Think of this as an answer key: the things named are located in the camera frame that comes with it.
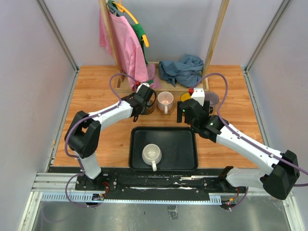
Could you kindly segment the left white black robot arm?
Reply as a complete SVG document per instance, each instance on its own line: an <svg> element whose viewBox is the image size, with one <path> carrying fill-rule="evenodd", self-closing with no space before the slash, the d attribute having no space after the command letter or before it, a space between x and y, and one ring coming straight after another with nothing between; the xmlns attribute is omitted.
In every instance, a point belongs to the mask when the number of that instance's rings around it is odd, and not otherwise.
<svg viewBox="0 0 308 231"><path fill-rule="evenodd" d="M137 121L146 108L151 107L151 97L157 97L154 89L147 83L141 83L137 91L119 98L115 104L96 112L76 113L64 138L64 151L67 156L76 158L81 167L81 175L87 176L86 184L96 191L103 185L99 176L101 167L98 164L96 150L100 133L108 126L127 118Z"/></svg>

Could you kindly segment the yellow glass mug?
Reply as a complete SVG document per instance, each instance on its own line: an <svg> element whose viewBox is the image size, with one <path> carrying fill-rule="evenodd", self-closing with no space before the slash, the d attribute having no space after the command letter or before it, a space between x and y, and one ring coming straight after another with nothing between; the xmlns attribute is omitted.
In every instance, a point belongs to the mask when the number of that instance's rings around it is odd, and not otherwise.
<svg viewBox="0 0 308 231"><path fill-rule="evenodd" d="M180 101L184 102L190 98L191 98L191 95L189 93L184 93L180 96Z"/></svg>

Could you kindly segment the white ceramic mug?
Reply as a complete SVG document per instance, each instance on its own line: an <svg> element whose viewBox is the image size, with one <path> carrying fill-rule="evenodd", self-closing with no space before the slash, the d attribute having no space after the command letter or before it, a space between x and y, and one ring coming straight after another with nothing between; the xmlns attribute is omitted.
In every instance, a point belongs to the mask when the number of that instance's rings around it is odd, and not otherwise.
<svg viewBox="0 0 308 231"><path fill-rule="evenodd" d="M142 159L155 172L157 171L157 164L162 159L162 151L156 144L148 144L142 151Z"/></svg>

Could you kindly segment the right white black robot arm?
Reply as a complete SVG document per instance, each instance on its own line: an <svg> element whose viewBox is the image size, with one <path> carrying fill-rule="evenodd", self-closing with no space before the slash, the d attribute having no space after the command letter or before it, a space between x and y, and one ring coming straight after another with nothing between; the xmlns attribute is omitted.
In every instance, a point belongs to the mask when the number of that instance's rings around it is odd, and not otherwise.
<svg viewBox="0 0 308 231"><path fill-rule="evenodd" d="M220 115L209 114L209 102L201 105L195 99L179 101L177 122L184 121L204 139L224 145L253 162L257 169L227 168L224 177L218 180L223 192L234 187L263 188L279 200L287 198L300 173L297 156L287 150L281 152L265 146L240 132Z"/></svg>

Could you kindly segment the purple glass cup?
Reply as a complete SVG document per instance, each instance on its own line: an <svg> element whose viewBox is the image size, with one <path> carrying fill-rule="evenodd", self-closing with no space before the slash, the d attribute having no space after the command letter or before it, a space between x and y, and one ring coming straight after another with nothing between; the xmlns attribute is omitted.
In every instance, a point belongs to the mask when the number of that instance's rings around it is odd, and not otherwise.
<svg viewBox="0 0 308 231"><path fill-rule="evenodd" d="M216 113L216 107L219 103L219 96L215 92L208 91L205 93L205 100L210 102L210 114Z"/></svg>

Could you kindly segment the pink ceramic mug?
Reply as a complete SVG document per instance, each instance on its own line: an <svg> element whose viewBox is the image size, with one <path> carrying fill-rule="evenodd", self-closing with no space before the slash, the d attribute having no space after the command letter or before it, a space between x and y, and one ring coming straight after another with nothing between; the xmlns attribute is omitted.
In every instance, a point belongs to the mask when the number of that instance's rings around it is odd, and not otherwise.
<svg viewBox="0 0 308 231"><path fill-rule="evenodd" d="M157 106L163 107L167 106L168 108L174 107L174 96L171 92L163 91L159 93L157 97Z"/></svg>

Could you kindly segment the woven rattan coaster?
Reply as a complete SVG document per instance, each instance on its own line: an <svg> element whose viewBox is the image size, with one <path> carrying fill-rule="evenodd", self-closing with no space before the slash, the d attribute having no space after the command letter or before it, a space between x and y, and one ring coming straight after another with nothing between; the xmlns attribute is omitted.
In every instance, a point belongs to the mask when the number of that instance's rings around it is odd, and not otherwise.
<svg viewBox="0 0 308 231"><path fill-rule="evenodd" d="M167 106L163 106L163 107L157 106L156 108L158 112L162 115L170 115L175 110L175 107L168 108Z"/></svg>

